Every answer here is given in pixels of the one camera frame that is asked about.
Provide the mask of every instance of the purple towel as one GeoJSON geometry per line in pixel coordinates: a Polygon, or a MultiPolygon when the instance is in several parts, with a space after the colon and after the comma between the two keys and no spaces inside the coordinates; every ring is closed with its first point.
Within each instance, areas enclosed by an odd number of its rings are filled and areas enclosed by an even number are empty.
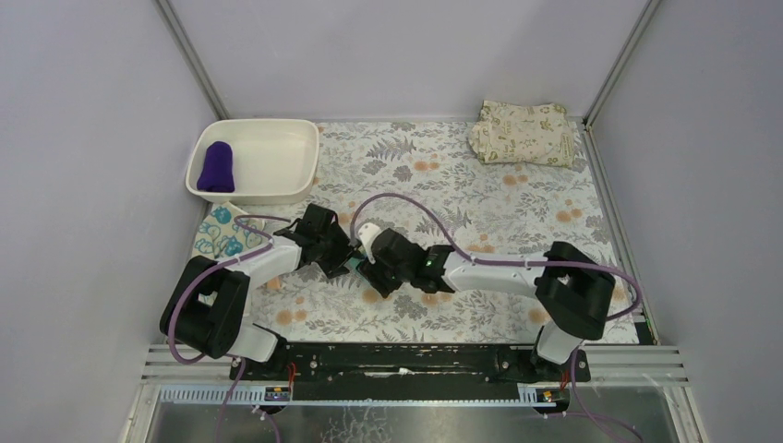
{"type": "Polygon", "coordinates": [[[234,155],[231,147],[223,141],[216,141],[207,148],[204,168],[196,183],[199,191],[234,192],[234,155]]]}

